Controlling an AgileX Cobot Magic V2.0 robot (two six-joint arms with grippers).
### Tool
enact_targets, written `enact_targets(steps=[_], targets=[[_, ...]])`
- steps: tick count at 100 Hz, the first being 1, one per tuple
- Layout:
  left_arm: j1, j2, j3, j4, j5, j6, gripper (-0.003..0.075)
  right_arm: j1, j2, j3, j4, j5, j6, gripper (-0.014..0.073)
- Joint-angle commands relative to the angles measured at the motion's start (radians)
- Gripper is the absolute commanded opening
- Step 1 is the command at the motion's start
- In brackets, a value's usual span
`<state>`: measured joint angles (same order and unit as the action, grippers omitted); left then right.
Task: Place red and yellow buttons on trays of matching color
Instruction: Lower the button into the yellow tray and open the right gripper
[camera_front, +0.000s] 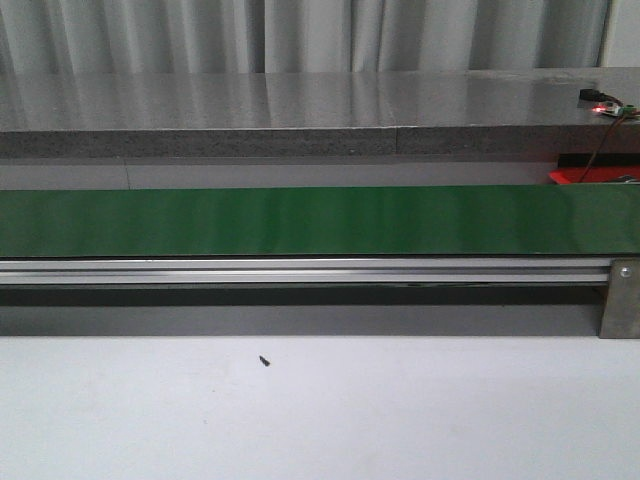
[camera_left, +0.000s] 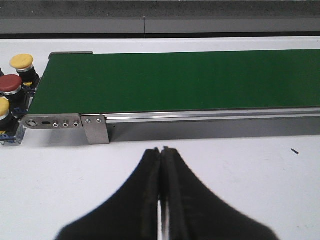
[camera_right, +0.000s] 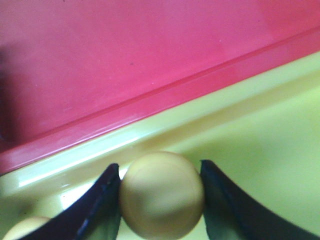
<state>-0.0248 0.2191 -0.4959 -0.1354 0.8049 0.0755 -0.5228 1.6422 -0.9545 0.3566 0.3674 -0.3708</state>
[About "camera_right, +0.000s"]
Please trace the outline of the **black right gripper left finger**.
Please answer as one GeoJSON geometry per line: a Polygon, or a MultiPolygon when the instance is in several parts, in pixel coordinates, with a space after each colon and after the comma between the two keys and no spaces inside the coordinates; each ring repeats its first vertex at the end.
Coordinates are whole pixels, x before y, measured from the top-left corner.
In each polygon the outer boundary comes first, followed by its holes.
{"type": "Polygon", "coordinates": [[[21,240],[115,240],[121,213],[119,165],[110,164],[67,209],[21,240]]]}

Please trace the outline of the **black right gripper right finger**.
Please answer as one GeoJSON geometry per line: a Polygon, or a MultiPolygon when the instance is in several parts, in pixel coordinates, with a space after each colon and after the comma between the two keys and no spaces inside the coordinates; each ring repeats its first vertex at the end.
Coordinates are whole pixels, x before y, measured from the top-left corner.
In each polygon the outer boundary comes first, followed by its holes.
{"type": "Polygon", "coordinates": [[[211,240],[318,240],[253,199],[213,161],[202,160],[204,221],[211,240]]]}

